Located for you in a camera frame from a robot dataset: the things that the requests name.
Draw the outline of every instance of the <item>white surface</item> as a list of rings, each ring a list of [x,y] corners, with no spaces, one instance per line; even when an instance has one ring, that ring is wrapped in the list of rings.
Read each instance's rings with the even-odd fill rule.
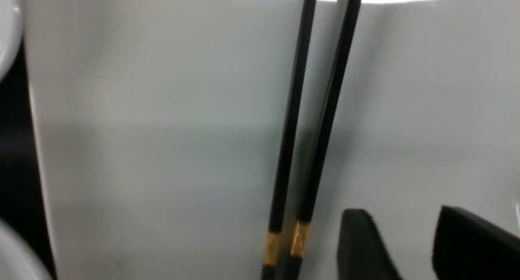
[[[0,220],[0,279],[50,280],[28,245]]]
[[[293,177],[345,2],[317,6]],[[301,0],[26,3],[60,278],[258,278]],[[302,280],[336,278],[344,208],[374,215],[405,279],[434,279],[441,204],[518,234],[517,14],[517,0],[362,6]]]
[[[11,68],[22,40],[21,0],[0,0],[0,80]]]

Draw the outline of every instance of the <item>black object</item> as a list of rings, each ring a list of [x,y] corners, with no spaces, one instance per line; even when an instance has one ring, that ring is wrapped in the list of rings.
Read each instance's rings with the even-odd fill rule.
[[[401,280],[372,217],[365,210],[354,208],[343,212],[338,275],[340,280]]]
[[[323,164],[325,163],[334,115],[336,113],[338,99],[340,98],[345,69],[349,61],[349,54],[360,8],[361,0],[349,0],[345,11],[329,88],[327,89],[327,97],[320,121],[320,128],[314,144],[309,172],[306,177],[306,189],[304,189],[297,212],[297,226],[294,231],[290,258],[286,268],[286,280],[295,280],[298,278],[301,262],[303,261],[307,232],[310,228],[321,172],[323,170]]]
[[[279,238],[282,232],[282,225],[284,224],[284,211],[286,207],[287,189],[294,150],[294,139],[297,131],[299,106],[301,93],[303,91],[305,67],[307,65],[315,8],[316,0],[304,0],[292,72],[291,91],[288,97],[284,133],[278,158],[275,188],[273,190],[273,202],[271,203],[266,254],[262,268],[263,280],[271,280],[275,277],[275,265],[278,261]]]
[[[520,239],[463,208],[444,206],[432,262],[440,280],[520,279]]]
[[[39,181],[24,46],[0,82],[0,219],[56,279]]]

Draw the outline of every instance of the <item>gold band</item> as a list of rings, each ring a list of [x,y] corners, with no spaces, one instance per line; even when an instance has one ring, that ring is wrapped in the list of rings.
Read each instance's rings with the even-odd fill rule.
[[[280,250],[280,234],[267,233],[265,242],[264,266],[276,266],[278,263],[278,251]]]
[[[294,228],[293,239],[291,243],[291,256],[303,258],[305,256],[305,245],[307,243],[307,235],[309,233],[310,223],[298,221]]]

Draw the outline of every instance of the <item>black chopstick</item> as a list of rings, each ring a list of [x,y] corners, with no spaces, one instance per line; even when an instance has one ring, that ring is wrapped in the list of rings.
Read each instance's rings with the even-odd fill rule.
[[[289,174],[291,172],[294,139],[297,130],[301,91],[303,90],[303,80],[305,77],[305,67],[307,65],[315,8],[316,0],[304,0],[296,54],[294,57],[291,91],[288,97],[284,133],[282,135],[280,156],[278,158],[273,202],[271,204],[266,250],[262,266],[262,280],[273,280],[275,278],[276,265],[278,263],[280,234],[282,232],[282,225],[284,224],[284,211],[286,207]]]
[[[349,0],[343,19],[340,38],[338,40],[338,48],[334,58],[334,65],[325,97],[325,105],[320,121],[320,128],[310,160],[309,171],[306,176],[306,187],[302,193],[300,206],[297,212],[297,224],[291,242],[290,256],[286,267],[286,276],[284,280],[297,280],[301,263],[305,255],[305,245],[307,235],[318,195],[318,187],[327,154],[327,146],[329,145],[332,123],[334,122],[334,114],[340,97],[341,85],[356,28],[356,22],[361,8],[361,0]]]

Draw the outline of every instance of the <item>white bowl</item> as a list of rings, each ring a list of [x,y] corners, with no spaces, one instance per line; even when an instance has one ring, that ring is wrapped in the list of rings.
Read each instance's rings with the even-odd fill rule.
[[[0,279],[50,280],[31,248],[0,220]]]
[[[0,0],[0,80],[18,54],[22,41],[21,0]]]

